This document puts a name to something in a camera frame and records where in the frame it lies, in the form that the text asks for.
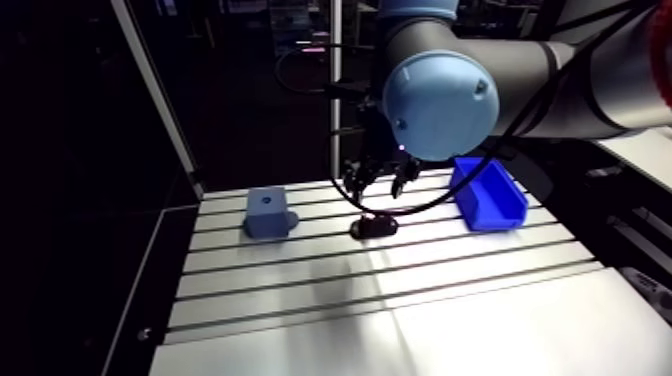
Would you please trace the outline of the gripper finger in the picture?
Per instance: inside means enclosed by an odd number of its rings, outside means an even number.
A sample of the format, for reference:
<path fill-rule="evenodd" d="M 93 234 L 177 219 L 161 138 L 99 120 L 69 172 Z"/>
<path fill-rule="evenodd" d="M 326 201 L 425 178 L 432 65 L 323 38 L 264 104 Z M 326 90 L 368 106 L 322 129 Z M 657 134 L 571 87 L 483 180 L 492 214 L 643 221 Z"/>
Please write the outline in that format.
<path fill-rule="evenodd" d="M 404 186 L 418 178 L 422 170 L 422 162 L 412 156 L 403 156 L 395 167 L 395 178 L 391 186 L 391 195 L 397 199 L 402 193 Z"/>
<path fill-rule="evenodd" d="M 375 182 L 383 171 L 383 163 L 373 158 L 358 161 L 346 160 L 343 184 L 352 199 L 361 202 L 364 190 Z"/>

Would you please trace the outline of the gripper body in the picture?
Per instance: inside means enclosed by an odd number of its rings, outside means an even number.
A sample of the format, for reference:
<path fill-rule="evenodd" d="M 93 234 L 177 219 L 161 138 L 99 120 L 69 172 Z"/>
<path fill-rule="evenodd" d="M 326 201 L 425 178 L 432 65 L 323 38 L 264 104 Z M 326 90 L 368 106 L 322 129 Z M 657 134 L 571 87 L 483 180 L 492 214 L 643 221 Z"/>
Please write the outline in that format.
<path fill-rule="evenodd" d="M 364 164 L 385 164 L 394 161 L 399 152 L 391 125 L 373 102 L 358 107 L 358 122 L 363 128 L 359 153 Z"/>

